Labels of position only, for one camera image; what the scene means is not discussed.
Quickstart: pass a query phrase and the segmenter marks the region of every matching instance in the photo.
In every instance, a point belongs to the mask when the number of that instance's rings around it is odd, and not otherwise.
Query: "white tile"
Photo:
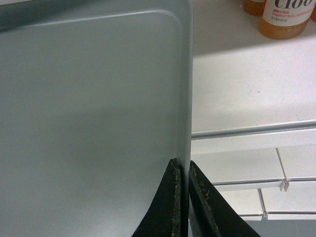
[[[316,145],[278,149],[288,179],[316,178]]]
[[[238,215],[263,215],[257,189],[220,192]]]
[[[289,188],[287,192],[281,192],[278,188],[262,189],[262,195],[268,213],[315,212],[316,214],[316,187]]]
[[[212,183],[283,178],[275,149],[197,154],[191,159]]]

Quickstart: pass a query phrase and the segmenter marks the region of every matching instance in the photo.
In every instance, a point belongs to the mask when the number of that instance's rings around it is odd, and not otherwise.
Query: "metal tray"
[[[0,236],[131,236],[168,161],[190,166],[189,1],[35,0],[0,16]]]

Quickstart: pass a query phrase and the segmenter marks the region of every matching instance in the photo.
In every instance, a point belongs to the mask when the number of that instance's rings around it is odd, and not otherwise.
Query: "bottle label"
[[[316,0],[266,0],[262,18],[275,26],[295,26],[308,20]]]

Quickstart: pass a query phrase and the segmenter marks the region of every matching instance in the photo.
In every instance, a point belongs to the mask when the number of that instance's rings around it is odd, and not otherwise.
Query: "gray surface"
[[[316,221],[248,221],[261,237],[315,237]]]
[[[1,32],[1,237],[131,236],[188,171],[190,5],[131,2]]]

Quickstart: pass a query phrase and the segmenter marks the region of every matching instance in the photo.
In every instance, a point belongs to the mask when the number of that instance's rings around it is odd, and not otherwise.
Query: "orange juice bottle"
[[[316,0],[265,0],[259,31],[275,40],[301,34],[311,16]]]
[[[313,21],[316,21],[316,7],[314,8],[314,11],[312,12],[311,19]]]
[[[243,10],[253,16],[261,16],[265,0],[244,0]]]

